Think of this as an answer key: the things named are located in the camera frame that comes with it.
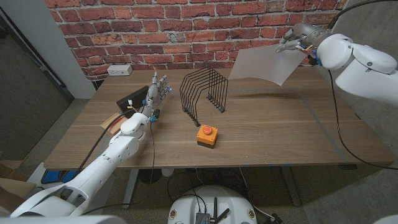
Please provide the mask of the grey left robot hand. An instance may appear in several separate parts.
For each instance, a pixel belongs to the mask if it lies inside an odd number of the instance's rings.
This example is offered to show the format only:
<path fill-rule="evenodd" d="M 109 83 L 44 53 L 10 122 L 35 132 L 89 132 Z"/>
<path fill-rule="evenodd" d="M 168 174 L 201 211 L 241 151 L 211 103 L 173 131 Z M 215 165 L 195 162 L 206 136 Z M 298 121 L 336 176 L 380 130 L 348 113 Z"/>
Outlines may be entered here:
<path fill-rule="evenodd" d="M 147 117 L 152 116 L 155 110 L 159 109 L 163 100 L 171 92 L 172 88 L 169 85 L 167 75 L 158 79 L 158 73 L 154 72 L 152 77 L 152 85 L 149 87 L 146 95 L 146 103 L 140 110 L 140 113 Z"/>

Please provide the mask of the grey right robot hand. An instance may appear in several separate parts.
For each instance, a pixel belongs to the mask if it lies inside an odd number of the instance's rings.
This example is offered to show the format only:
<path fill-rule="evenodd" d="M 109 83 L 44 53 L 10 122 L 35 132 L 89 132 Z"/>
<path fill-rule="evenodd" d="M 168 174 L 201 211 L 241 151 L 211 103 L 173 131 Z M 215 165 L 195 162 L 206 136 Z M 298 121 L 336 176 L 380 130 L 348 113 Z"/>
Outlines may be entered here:
<path fill-rule="evenodd" d="M 289 29 L 280 39 L 276 52 L 296 50 L 299 46 L 318 47 L 331 32 L 311 24 L 298 23 Z"/>

